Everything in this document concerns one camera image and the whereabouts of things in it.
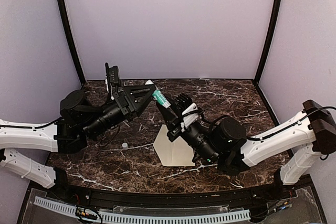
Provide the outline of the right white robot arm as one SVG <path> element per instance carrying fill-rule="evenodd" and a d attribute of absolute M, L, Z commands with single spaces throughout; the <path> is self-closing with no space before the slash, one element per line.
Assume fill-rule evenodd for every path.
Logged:
<path fill-rule="evenodd" d="M 233 117 L 222 115 L 205 122 L 204 112 L 191 99 L 172 102 L 168 108 L 157 103 L 167 127 L 167 137 L 174 142 L 181 137 L 194 151 L 193 162 L 204 159 L 215 163 L 226 175 L 235 176 L 281 152 L 297 147 L 288 163 L 280 168 L 279 180 L 268 188 L 273 200 L 280 199 L 314 162 L 335 152 L 335 120 L 332 106 L 313 100 L 303 103 L 303 110 L 285 123 L 255 136 Z"/>

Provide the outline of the white glue stick cap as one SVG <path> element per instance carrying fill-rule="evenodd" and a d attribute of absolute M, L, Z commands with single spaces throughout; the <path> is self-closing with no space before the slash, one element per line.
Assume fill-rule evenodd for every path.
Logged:
<path fill-rule="evenodd" d="M 122 143 L 122 149 L 123 150 L 128 150 L 129 149 L 128 143 Z"/>

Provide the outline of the green white glue stick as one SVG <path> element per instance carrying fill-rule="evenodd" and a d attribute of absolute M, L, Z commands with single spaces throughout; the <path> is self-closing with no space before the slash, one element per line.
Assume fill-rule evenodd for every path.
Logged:
<path fill-rule="evenodd" d="M 161 90 L 153 83 L 152 80 L 147 80 L 145 84 L 149 86 L 151 96 L 159 107 L 168 109 L 171 106 L 171 103 L 164 96 Z"/>

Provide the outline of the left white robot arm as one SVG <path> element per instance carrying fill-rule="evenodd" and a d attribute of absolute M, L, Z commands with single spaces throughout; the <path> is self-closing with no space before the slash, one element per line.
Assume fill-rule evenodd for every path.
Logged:
<path fill-rule="evenodd" d="M 1 121 L 1 167 L 44 188 L 53 188 L 63 201 L 74 197 L 64 170 L 40 164 L 18 152 L 19 148 L 75 154 L 97 137 L 123 121 L 139 117 L 149 103 L 155 85 L 125 86 L 109 92 L 107 101 L 93 106 L 83 90 L 75 90 L 60 103 L 60 118 L 47 124 L 17 124 Z"/>

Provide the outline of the cream envelope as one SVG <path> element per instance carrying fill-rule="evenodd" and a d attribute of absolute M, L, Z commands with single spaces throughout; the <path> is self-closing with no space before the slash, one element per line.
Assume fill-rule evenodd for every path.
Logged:
<path fill-rule="evenodd" d="M 178 137 L 171 142 L 167 137 L 168 129 L 162 125 L 153 143 L 155 152 L 160 162 L 165 167 L 193 167 L 193 149 L 181 138 Z"/>

